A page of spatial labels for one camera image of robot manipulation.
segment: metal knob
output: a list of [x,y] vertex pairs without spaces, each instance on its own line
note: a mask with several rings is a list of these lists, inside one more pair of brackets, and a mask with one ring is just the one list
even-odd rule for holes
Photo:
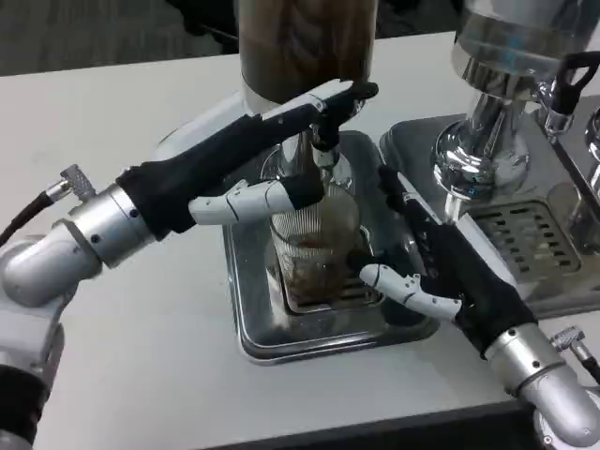
[[67,167],[60,175],[66,179],[77,198],[86,203],[96,197],[96,190],[77,164]]

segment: black lever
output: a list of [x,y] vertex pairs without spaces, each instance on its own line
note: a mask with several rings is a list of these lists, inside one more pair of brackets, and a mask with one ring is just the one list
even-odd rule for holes
[[[571,115],[578,105],[583,88],[588,85],[600,67],[600,52],[583,52],[567,55],[561,63],[556,75],[554,98],[550,108],[559,114]],[[583,76],[571,83],[574,70],[585,68]]]

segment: glass cup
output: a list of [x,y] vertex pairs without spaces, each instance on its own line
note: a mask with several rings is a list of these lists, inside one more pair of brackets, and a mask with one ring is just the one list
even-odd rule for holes
[[271,234],[288,295],[298,305],[336,298],[349,275],[360,214],[354,197],[331,184],[317,204],[271,217]]

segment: black cable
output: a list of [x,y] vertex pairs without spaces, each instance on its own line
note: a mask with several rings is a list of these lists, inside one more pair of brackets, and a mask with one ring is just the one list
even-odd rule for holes
[[581,365],[585,367],[585,369],[590,372],[590,375],[595,379],[595,381],[600,385],[600,366],[598,366],[598,361],[593,356],[586,360],[581,361]]
[[0,247],[3,246],[10,237],[20,228],[24,227],[27,222],[41,213],[48,206],[52,205],[53,201],[46,192],[41,192],[31,203],[10,221],[7,228],[0,234]]

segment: stainless steel tray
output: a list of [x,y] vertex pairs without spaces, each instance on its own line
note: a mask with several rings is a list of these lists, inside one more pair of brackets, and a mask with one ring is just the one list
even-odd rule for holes
[[[377,147],[362,133],[344,132],[341,149],[352,165],[368,244],[375,252],[393,250],[398,265],[412,267],[403,251],[410,245],[404,223],[387,208],[378,188]],[[235,177],[256,179],[269,153]],[[237,335],[244,353],[257,364],[408,342],[427,338],[437,329],[435,321],[403,308],[396,310],[394,325],[388,324],[382,308],[389,304],[383,301],[358,305],[342,301],[298,311],[288,305],[281,286],[268,223],[239,224],[223,231]]]

